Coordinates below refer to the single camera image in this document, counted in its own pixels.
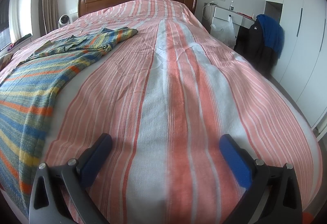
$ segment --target window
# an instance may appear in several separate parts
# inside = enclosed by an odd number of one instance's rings
[[[0,50],[11,43],[9,32],[9,0],[0,4]]]

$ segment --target floor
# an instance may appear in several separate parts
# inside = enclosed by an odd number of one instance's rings
[[[277,87],[277,89],[285,96],[285,98],[293,105],[293,107],[304,117],[299,107],[296,105],[290,95],[288,95],[285,89],[273,77],[270,77],[268,80],[275,87]],[[327,136],[325,136],[322,140],[319,141],[319,146],[321,150],[321,156],[323,158],[323,180],[318,194],[308,206],[308,208],[305,210],[305,212],[308,212],[313,216],[316,216],[318,214],[318,212],[321,210],[321,208],[327,201]]]

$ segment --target pillow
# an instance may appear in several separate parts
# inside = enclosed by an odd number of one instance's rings
[[[4,69],[7,66],[7,64],[10,63],[13,55],[14,55],[13,53],[7,53],[0,57],[0,71]]]

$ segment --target blue jacket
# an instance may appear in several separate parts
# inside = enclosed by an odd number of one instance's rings
[[[264,45],[272,48],[280,57],[284,45],[284,31],[282,27],[275,19],[266,15],[258,15],[257,19],[262,27]]]

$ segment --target white wardrobe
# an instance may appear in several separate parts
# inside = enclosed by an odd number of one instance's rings
[[[285,42],[272,76],[314,128],[327,110],[326,1],[266,1],[283,4],[280,25]]]

